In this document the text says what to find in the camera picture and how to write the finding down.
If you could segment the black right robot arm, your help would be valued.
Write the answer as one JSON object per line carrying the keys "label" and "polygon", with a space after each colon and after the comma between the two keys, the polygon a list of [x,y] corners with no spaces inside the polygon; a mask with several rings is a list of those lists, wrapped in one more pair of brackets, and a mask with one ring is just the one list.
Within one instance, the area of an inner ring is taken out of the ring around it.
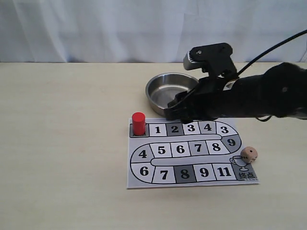
{"label": "black right robot arm", "polygon": [[201,78],[164,110],[167,120],[188,124],[219,118],[307,118],[307,71],[281,63],[260,75],[238,78]]}

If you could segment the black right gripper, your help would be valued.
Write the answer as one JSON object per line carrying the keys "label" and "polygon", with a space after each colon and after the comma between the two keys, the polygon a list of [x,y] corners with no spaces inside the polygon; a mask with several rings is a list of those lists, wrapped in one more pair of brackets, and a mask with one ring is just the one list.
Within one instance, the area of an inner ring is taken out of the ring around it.
{"label": "black right gripper", "polygon": [[166,120],[179,120],[183,124],[195,120],[216,120],[224,115],[223,108],[228,105],[231,90],[236,79],[210,78],[199,79],[191,91],[180,92],[164,109]]}

